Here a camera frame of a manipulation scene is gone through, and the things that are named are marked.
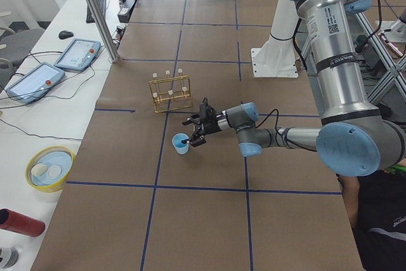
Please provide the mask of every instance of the red cylinder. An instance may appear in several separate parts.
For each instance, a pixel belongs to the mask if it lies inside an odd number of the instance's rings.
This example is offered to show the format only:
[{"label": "red cylinder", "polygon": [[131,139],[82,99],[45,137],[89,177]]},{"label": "red cylinder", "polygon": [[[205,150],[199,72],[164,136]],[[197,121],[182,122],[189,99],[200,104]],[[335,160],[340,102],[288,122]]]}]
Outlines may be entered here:
[{"label": "red cylinder", "polygon": [[44,232],[45,223],[9,209],[0,209],[0,228],[31,237],[37,237]]}]

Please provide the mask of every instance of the office chair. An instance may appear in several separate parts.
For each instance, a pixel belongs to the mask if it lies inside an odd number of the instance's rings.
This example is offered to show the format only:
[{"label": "office chair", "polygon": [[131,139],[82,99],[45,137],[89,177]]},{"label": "office chair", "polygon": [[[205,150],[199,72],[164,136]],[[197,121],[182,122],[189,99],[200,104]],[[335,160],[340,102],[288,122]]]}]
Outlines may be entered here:
[{"label": "office chair", "polygon": [[[0,17],[10,14],[11,12],[0,13]],[[13,74],[42,36],[44,29],[29,29],[17,33],[7,27],[0,27],[0,30],[9,33],[0,39],[0,69],[9,69]]]}]

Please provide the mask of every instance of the white desk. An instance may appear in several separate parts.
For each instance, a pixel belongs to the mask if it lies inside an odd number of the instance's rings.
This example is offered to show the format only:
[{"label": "white desk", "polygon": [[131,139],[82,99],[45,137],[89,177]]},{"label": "white desk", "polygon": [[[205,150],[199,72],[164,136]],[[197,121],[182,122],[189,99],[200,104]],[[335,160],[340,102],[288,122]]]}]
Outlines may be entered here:
[{"label": "white desk", "polygon": [[[122,26],[117,18],[118,3],[119,0],[108,0],[106,21],[111,34],[114,33],[118,25]],[[68,0],[32,52],[63,51],[73,38],[93,39],[101,41],[103,45],[96,24],[85,22],[86,8],[85,0]],[[61,30],[72,31],[74,37],[60,40],[58,33]],[[40,61],[54,63],[58,55],[39,55],[37,58]],[[18,72],[26,74],[37,65],[38,63],[33,58],[28,58]],[[17,125],[29,133],[81,139],[93,113],[95,102],[103,88],[110,65],[108,53],[105,50],[92,64],[95,76],[82,85],[77,94],[70,100],[49,97],[32,105],[4,109],[1,119]],[[72,75],[74,74],[67,73],[65,77]],[[56,86],[47,95],[72,96],[79,85],[91,75],[93,75],[93,71],[87,69],[82,74]],[[15,76],[10,84],[18,78],[19,76]],[[1,93],[0,98],[5,97],[6,94]],[[15,105],[21,104],[17,101],[0,100],[0,108]],[[62,191],[45,194],[30,187],[25,181],[25,168],[31,158],[46,147],[62,145],[76,153],[81,143],[79,141],[27,136],[3,122],[0,122],[0,135],[2,141],[2,149],[0,150],[0,208],[12,209],[37,218],[44,221],[48,227]],[[16,247],[20,252],[17,264],[8,270],[30,270],[44,234],[33,238],[0,230],[0,246]]]}]

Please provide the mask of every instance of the black clothing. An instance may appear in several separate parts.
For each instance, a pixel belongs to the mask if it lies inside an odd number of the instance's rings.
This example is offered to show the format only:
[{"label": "black clothing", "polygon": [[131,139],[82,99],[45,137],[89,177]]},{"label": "black clothing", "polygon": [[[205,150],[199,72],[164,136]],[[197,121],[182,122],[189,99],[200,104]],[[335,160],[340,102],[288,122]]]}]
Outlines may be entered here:
[{"label": "black clothing", "polygon": [[367,271],[406,271],[406,179],[378,171],[359,177],[353,229]]}]

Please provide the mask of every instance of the black mouse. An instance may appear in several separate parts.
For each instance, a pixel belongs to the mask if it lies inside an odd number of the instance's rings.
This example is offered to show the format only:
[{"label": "black mouse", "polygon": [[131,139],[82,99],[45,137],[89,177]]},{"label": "black mouse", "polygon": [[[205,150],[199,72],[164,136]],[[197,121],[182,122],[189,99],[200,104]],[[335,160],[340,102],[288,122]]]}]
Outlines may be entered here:
[{"label": "black mouse", "polygon": [[66,39],[66,38],[72,37],[73,35],[74,35],[73,32],[63,30],[63,31],[59,32],[58,37],[59,37],[60,39]]}]

